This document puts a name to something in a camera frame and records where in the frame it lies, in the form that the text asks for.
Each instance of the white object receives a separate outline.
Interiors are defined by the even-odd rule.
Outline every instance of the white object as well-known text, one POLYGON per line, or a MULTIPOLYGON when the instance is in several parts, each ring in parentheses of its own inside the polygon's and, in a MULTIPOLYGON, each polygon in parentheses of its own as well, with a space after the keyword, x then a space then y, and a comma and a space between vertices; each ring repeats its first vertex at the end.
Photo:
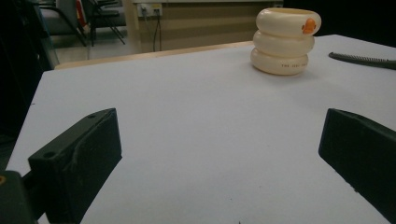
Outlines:
POLYGON ((315 39, 312 35, 301 38, 279 37, 258 30, 253 36, 253 43, 256 49, 265 54, 279 57, 300 57, 311 51, 315 39))
POLYGON ((321 25, 318 13, 297 8, 270 7, 257 15, 256 47, 250 53, 255 67, 274 75, 296 75, 308 64, 321 25))
POLYGON ((258 69, 274 75, 296 75, 304 71, 308 65, 308 56, 278 57, 265 54, 254 48, 250 60, 258 69))
POLYGON ((259 13, 256 25, 269 35, 301 38, 314 35, 320 28, 321 18, 310 10, 270 7, 259 13))

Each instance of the black cable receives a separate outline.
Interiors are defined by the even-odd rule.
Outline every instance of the black cable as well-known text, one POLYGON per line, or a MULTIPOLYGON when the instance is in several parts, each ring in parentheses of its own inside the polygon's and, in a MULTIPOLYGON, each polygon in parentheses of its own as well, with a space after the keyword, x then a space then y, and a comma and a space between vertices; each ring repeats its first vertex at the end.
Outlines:
POLYGON ((147 10, 145 8, 142 8, 142 14, 143 17, 145 18, 145 22, 146 22, 146 28, 148 29, 148 36, 152 37, 151 35, 151 30, 149 29, 149 22, 148 22, 148 15, 147 15, 147 10))
POLYGON ((160 12, 158 9, 154 9, 155 14, 157 15, 157 25, 155 27, 155 32, 154 32, 154 40, 152 42, 152 50, 155 52, 155 42, 157 39, 157 31, 160 30, 160 51, 162 49, 162 44, 161 44, 161 24, 160 24, 160 12))

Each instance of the orange sticker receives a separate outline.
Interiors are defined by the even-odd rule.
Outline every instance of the orange sticker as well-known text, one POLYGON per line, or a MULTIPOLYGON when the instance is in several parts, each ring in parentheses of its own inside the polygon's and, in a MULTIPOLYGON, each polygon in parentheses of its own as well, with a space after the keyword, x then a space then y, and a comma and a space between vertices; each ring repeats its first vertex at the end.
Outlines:
POLYGON ((309 35, 314 33, 315 28, 317 27, 317 24, 315 21, 311 18, 308 18, 305 22, 305 25, 303 25, 302 30, 303 34, 309 35))

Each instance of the orange object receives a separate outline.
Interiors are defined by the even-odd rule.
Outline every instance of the orange object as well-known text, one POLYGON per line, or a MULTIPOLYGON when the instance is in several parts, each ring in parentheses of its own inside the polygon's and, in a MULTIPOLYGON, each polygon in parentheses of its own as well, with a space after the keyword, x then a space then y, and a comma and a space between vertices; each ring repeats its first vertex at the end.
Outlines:
POLYGON ((80 0, 76 0, 76 8, 77 8, 77 19, 82 27, 84 27, 87 22, 85 21, 84 11, 82 10, 82 4, 80 0))
POLYGON ((305 22, 305 25, 303 25, 302 27, 303 34, 305 35, 312 34, 316 27, 317 25, 315 24, 315 21, 311 18, 308 18, 305 22))

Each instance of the white table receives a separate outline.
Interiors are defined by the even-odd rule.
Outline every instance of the white table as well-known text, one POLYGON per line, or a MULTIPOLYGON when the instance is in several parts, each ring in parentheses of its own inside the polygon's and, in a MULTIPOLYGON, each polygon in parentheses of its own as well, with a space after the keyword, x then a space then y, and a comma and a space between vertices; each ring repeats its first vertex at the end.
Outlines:
MULTIPOLYGON (((328 108, 396 130, 396 72, 328 57, 396 58, 316 37, 299 76, 250 64, 253 46, 46 72, 8 170, 92 112, 116 107, 123 159, 82 223, 388 223, 318 155, 328 108)), ((47 223, 45 216, 39 223, 47 223)))

